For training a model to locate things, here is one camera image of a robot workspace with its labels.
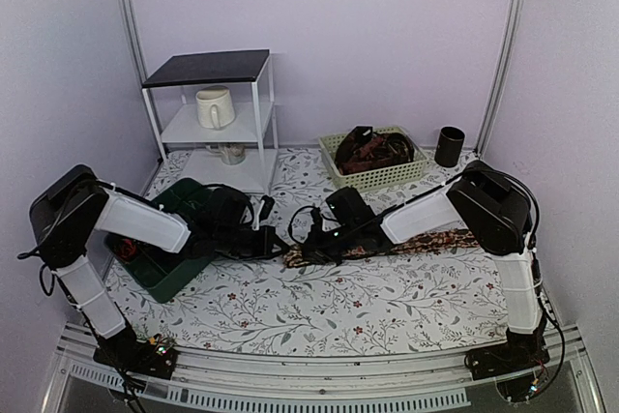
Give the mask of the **cream floral patterned tie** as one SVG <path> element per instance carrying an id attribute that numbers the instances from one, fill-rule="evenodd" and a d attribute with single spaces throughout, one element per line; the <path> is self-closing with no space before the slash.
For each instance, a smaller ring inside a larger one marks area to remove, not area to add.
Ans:
<path id="1" fill-rule="evenodd" d="M 302 246 L 293 246 L 283 257 L 286 268 L 304 268 L 310 265 L 340 265 L 346 260 L 362 260 L 374 256 L 389 256 L 418 253 L 438 254 L 442 251 L 457 249 L 476 249 L 480 245 L 468 229 L 449 229 L 419 234 L 412 239 L 388 247 L 385 251 L 370 251 L 363 246 L 356 246 L 343 251 L 318 252 L 307 251 Z"/>

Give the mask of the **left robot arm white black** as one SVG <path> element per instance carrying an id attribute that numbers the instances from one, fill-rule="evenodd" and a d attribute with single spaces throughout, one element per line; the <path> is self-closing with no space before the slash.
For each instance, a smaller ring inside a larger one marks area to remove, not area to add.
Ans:
<path id="1" fill-rule="evenodd" d="M 141 343 L 105 290 L 87 246 L 96 232 L 133 280 L 158 303 L 170 302 L 218 257 L 270 260 L 289 246 L 266 224 L 274 206 L 258 203 L 224 184 L 182 178 L 153 199 L 97 178 L 74 166 L 31 205 L 35 247 L 20 258 L 38 257 L 68 292 L 105 350 L 124 369 L 143 361 Z"/>

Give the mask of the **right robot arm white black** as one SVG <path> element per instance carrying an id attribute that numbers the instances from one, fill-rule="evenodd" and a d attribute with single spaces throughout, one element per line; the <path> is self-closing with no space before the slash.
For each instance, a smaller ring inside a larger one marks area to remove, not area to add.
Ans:
<path id="1" fill-rule="evenodd" d="M 539 208 L 517 178 L 473 161 L 443 184 L 380 213 L 373 212 L 354 188 L 334 192 L 327 204 L 338 227 L 324 230 L 315 222 L 293 249 L 311 264 L 390 254 L 398 245 L 462 222 L 495 263 L 508 331 L 517 335 L 501 347 L 500 362 L 509 370 L 520 370 L 536 357 L 538 344 L 531 335 L 544 327 L 534 272 Z"/>

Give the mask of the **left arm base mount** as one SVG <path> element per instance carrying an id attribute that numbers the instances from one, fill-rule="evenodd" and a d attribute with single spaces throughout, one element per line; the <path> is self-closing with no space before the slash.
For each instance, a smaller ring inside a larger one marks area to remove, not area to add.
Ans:
<path id="1" fill-rule="evenodd" d="M 110 339 L 98 338 L 93 360 L 122 372 L 142 374 L 170 380 L 176 367 L 177 350 L 156 339 L 138 340 L 129 333 L 119 333 Z"/>

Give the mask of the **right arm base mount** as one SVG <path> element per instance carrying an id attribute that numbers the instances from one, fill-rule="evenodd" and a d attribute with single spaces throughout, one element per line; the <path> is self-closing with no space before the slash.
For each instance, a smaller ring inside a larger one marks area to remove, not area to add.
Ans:
<path id="1" fill-rule="evenodd" d="M 550 360 L 543 335 L 531 335 L 508 330 L 504 343 L 471 349 L 466 352 L 464 364 L 474 380 L 495 378 L 527 370 L 526 375 L 499 381 L 495 384 L 499 395 L 508 403 L 522 403 L 538 396 L 549 380 L 545 364 Z"/>

